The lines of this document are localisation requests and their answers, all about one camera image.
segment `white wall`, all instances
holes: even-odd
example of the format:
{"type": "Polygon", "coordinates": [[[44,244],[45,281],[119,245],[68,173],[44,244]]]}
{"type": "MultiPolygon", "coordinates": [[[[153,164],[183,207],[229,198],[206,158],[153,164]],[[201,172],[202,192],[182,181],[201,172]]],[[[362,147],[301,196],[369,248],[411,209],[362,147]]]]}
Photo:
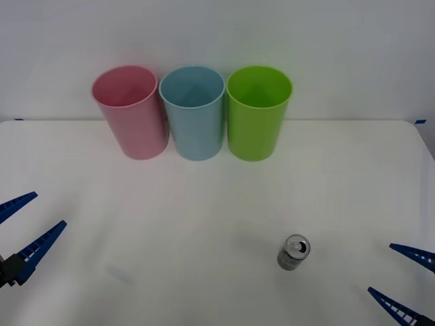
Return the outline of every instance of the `white wall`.
{"type": "Polygon", "coordinates": [[[92,81],[129,63],[274,65],[288,118],[430,120],[434,17],[434,0],[2,0],[0,120],[101,118],[92,81]]]}

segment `white table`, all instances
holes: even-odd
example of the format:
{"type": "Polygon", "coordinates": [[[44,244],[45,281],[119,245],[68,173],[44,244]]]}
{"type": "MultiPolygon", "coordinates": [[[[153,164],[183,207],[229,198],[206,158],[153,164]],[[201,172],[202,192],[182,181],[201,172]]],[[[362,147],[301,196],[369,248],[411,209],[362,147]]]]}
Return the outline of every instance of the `white table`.
{"type": "Polygon", "coordinates": [[[0,226],[8,257],[68,226],[1,326],[396,325],[373,286],[435,318],[435,276],[388,248],[435,251],[435,163],[400,121],[288,121],[276,152],[244,162],[125,157],[105,122],[0,124],[0,202],[39,197],[0,226]],[[311,242],[293,272],[293,233],[311,242]]]}

